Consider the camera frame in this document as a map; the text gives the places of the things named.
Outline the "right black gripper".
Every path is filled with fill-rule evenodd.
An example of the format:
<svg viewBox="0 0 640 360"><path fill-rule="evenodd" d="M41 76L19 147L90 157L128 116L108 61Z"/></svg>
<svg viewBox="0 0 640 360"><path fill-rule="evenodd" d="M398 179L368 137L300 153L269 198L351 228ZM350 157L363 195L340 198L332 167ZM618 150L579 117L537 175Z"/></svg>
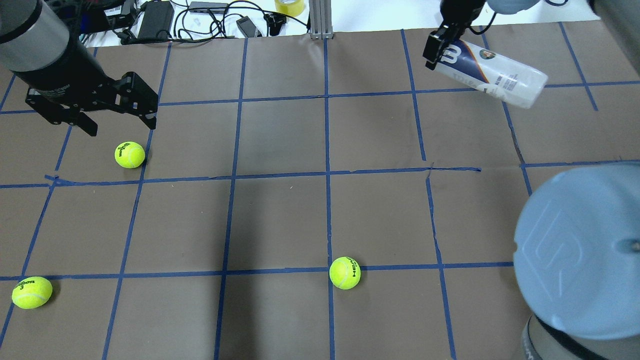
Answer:
<svg viewBox="0 0 640 360"><path fill-rule="evenodd" d="M422 53L426 68L431 71L436 69L444 51L460 39L480 16L485 4L486 0L441 0L441 25L430 32Z"/></svg>

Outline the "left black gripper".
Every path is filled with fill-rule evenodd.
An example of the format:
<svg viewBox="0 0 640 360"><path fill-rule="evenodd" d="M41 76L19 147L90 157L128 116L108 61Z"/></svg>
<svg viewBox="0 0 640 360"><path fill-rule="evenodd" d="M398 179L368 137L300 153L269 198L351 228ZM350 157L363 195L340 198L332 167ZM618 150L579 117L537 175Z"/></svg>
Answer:
<svg viewBox="0 0 640 360"><path fill-rule="evenodd" d="M140 75L128 71L120 79L106 77L98 84L64 85L47 95L30 86L25 104L53 125L66 123L96 137L98 124L85 112L110 110L131 114L148 129L155 130L159 96Z"/></svg>

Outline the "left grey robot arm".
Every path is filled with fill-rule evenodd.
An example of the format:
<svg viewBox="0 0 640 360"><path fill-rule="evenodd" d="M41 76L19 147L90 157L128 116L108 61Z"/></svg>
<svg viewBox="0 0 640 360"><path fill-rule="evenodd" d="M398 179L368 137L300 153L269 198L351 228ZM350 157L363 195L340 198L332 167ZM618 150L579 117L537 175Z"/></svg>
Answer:
<svg viewBox="0 0 640 360"><path fill-rule="evenodd" d="M96 136L88 112L109 110L157 125L158 94L134 71L108 76L80 41L83 15L103 10L91 0L1 2L1 64L29 87L25 103L51 125Z"/></svg>

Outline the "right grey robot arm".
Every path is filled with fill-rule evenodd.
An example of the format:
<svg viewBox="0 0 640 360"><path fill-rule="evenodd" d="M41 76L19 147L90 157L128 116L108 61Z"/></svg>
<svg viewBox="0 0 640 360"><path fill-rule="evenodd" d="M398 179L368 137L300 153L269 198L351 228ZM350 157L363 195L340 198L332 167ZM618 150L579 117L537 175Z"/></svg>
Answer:
<svg viewBox="0 0 640 360"><path fill-rule="evenodd" d="M484 6L514 15L535 0L442 0L426 68L530 109L548 77L461 39ZM514 360L639 358L639 162L577 167L549 178L519 215L513 267L532 315Z"/></svg>

